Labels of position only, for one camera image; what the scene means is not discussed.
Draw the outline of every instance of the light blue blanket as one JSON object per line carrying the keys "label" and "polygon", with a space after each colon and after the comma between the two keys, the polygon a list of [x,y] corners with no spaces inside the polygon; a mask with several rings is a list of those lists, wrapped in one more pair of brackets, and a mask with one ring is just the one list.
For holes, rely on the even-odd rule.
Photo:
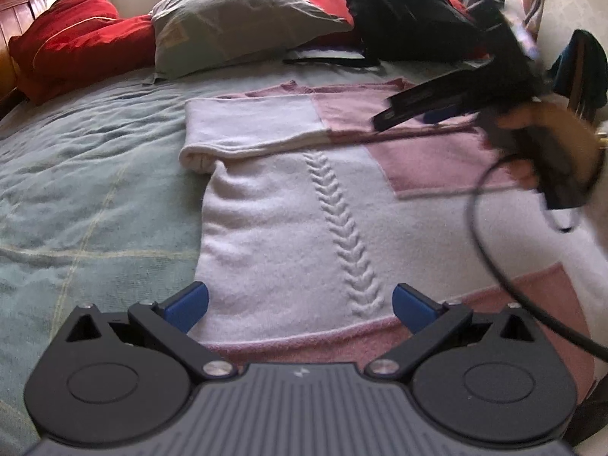
{"label": "light blue blanket", "polygon": [[151,70],[105,81],[0,123],[0,454],[36,432],[25,381],[75,305],[125,310],[193,280],[207,179],[178,164],[184,101],[269,87],[419,82],[424,63],[356,71],[262,62],[144,84]]}

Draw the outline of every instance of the cable knit pattern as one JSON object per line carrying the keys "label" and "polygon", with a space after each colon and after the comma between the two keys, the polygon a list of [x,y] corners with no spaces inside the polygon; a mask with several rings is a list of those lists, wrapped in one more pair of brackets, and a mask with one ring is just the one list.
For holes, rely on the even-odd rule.
{"label": "cable knit pattern", "polygon": [[384,304],[384,297],[366,246],[327,156],[318,150],[305,151],[303,156],[344,270],[351,310],[360,317],[369,317]]}

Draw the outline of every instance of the red cushion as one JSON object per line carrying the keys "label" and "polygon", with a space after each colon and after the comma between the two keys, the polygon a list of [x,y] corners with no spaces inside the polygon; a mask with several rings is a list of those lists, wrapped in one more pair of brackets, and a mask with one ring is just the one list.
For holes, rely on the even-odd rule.
{"label": "red cushion", "polygon": [[51,39],[36,57],[36,72],[53,78],[99,81],[152,67],[156,41],[151,17],[107,22],[73,39]]}
{"label": "red cushion", "polygon": [[17,73],[16,86],[35,105],[41,105],[48,100],[67,92],[81,89],[89,84],[77,81],[49,79],[35,72],[20,71]]}
{"label": "red cushion", "polygon": [[39,50],[49,40],[69,40],[118,18],[108,0],[57,0],[21,36],[8,41],[10,56],[23,71],[33,71]]}
{"label": "red cushion", "polygon": [[[346,6],[346,0],[308,0],[313,5],[318,6],[321,10],[329,15],[341,17],[345,19],[351,26],[355,25],[353,16],[349,13]],[[355,30],[344,33],[333,33],[318,38],[306,43],[304,46],[347,46],[358,47],[361,40]]]}
{"label": "red cushion", "polygon": [[467,11],[466,7],[464,6],[463,3],[460,3],[460,0],[450,0],[450,3],[452,4],[452,6],[458,10],[461,14],[463,14],[466,17],[469,17],[469,12]]}
{"label": "red cushion", "polygon": [[153,66],[156,51],[151,17],[119,19],[108,0],[57,0],[8,46],[17,88],[37,105]]}

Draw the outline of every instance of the metal screw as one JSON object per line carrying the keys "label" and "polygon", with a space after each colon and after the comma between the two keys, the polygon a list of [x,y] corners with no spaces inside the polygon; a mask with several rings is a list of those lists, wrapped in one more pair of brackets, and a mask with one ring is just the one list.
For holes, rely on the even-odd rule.
{"label": "metal screw", "polygon": [[392,375],[399,370],[399,364],[388,358],[379,358],[370,364],[370,370],[376,375]]}
{"label": "metal screw", "polygon": [[232,372],[232,365],[223,360],[213,360],[203,366],[203,371],[212,377],[224,377]]}

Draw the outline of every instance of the black backpack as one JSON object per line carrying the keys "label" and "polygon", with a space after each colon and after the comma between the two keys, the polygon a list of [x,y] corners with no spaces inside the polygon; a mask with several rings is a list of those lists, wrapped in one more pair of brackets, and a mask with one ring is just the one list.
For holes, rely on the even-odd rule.
{"label": "black backpack", "polygon": [[346,0],[365,55],[387,61],[457,61],[479,44],[477,27],[449,0]]}

